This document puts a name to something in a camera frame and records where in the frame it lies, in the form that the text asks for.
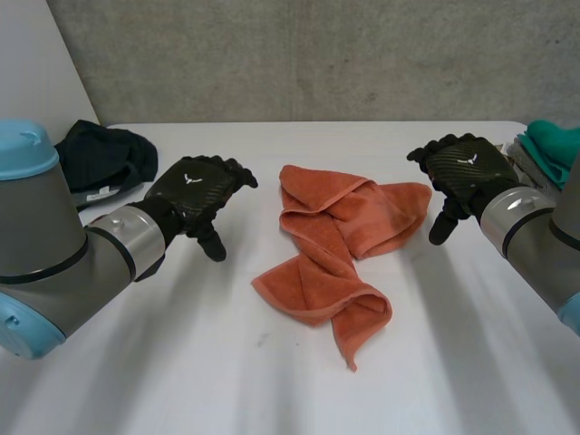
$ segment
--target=crumpled towel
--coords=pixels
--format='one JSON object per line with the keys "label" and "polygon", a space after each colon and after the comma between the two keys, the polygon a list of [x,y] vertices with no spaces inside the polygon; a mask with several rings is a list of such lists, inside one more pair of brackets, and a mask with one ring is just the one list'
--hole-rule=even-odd
{"label": "crumpled towel", "polygon": [[419,183],[378,186],[326,170],[284,166],[281,228],[300,253],[253,281],[274,308],[312,326],[332,319],[349,368],[354,354],[391,319],[389,300],[356,273],[353,257],[402,247],[421,226],[431,198]]}

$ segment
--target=folded cloth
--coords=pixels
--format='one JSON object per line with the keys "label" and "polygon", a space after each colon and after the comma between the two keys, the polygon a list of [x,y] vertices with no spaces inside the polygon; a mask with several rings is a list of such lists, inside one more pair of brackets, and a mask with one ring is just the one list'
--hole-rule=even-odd
{"label": "folded cloth", "polygon": [[55,148],[79,211],[153,181],[157,174],[155,146],[128,130],[77,121]]}
{"label": "folded cloth", "polygon": [[518,170],[524,172],[525,175],[518,173],[520,182],[538,189],[555,202],[558,201],[560,188],[537,166],[519,139],[506,143],[501,152],[509,157],[516,172]]}
{"label": "folded cloth", "polygon": [[431,190],[418,183],[378,186],[363,177],[284,166],[281,228],[298,256],[253,281],[274,308],[312,326],[329,319],[348,366],[391,319],[389,300],[356,273],[357,259],[402,247],[427,215]]}
{"label": "folded cloth", "polygon": [[534,121],[517,136],[537,165],[562,189],[580,151],[580,129],[564,130],[549,121]]}

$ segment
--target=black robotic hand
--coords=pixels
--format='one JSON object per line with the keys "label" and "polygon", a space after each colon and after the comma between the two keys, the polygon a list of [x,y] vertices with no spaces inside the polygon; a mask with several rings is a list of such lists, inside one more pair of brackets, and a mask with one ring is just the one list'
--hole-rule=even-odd
{"label": "black robotic hand", "polygon": [[257,181],[249,169],[234,159],[184,157],[153,184],[145,195],[143,207],[150,214],[166,217],[169,213],[169,218],[160,219],[168,222],[164,227],[172,227],[173,235],[185,233],[196,238],[209,258],[223,261],[226,249],[212,221],[243,186],[255,189]]}
{"label": "black robotic hand", "polygon": [[429,234],[433,245],[445,242],[460,219],[475,215],[480,220],[496,195],[520,186],[516,172],[496,147],[470,133],[432,140],[407,160],[419,163],[435,190],[447,196]]}

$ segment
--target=table surface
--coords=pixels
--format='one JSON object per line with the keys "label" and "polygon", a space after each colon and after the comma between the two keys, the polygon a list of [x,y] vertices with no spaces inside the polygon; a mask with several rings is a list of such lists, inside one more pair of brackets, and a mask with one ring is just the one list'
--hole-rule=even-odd
{"label": "table surface", "polygon": [[[329,324],[274,310],[250,281],[296,254],[278,227],[285,164],[379,183],[428,182],[408,151],[447,133],[512,140],[514,122],[131,124],[159,174],[184,155],[251,168],[217,218],[225,263],[180,237],[152,278],[132,285],[40,362],[0,352],[0,433],[546,434],[580,432],[580,340],[481,235],[474,219],[427,241],[442,195],[403,249],[356,264],[394,316],[358,353]],[[84,223],[142,197],[86,210]]]}

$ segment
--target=gray wall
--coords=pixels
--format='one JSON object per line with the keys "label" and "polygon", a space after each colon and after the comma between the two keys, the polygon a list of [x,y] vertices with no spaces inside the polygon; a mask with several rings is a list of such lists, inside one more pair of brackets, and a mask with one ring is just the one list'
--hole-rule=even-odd
{"label": "gray wall", "polygon": [[48,4],[108,124],[580,121],[578,0]]}
{"label": "gray wall", "polygon": [[39,122],[59,142],[80,117],[97,121],[46,2],[0,0],[0,119]]}

